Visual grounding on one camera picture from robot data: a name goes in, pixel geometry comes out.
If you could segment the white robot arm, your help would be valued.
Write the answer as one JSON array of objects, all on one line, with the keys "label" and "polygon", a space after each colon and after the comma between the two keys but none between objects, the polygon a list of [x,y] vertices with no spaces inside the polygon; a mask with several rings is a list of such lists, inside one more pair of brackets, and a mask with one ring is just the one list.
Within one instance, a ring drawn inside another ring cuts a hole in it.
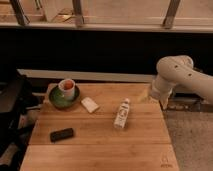
[{"label": "white robot arm", "polygon": [[213,105],[213,76],[193,67],[193,60],[187,55],[161,58],[156,65],[157,76],[150,85],[149,95],[166,108],[173,88],[180,84]]}]

